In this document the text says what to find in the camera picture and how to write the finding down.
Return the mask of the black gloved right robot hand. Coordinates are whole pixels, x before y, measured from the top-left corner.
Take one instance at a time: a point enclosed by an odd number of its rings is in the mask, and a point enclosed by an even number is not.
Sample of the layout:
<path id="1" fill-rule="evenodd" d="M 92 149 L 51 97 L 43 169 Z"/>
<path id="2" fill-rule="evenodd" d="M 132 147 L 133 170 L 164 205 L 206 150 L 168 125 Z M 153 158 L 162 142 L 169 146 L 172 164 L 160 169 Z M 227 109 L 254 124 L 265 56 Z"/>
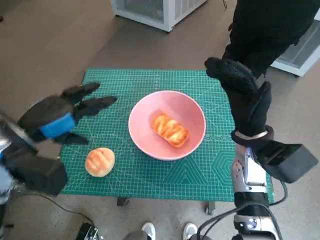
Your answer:
<path id="1" fill-rule="evenodd" d="M 271 84 L 265 81 L 258 86 L 249 68 L 230 59 L 209 57 L 204 65 L 207 75 L 219 80 L 228 97 L 235 130 L 247 137 L 264 132 L 272 101 Z"/>

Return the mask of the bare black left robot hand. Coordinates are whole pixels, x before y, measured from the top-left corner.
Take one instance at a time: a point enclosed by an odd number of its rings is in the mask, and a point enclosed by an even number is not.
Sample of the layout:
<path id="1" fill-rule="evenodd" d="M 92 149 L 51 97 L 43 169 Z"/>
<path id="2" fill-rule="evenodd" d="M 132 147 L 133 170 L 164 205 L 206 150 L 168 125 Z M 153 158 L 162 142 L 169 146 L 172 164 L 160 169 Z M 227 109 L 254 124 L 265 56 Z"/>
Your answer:
<path id="1" fill-rule="evenodd" d="M 71 132 L 83 117 L 97 115 L 117 101 L 116 96 L 84 97 L 100 87 L 93 82 L 65 89 L 34 104 L 17 122 L 35 142 L 52 139 L 61 145 L 88 145 L 89 141 Z"/>

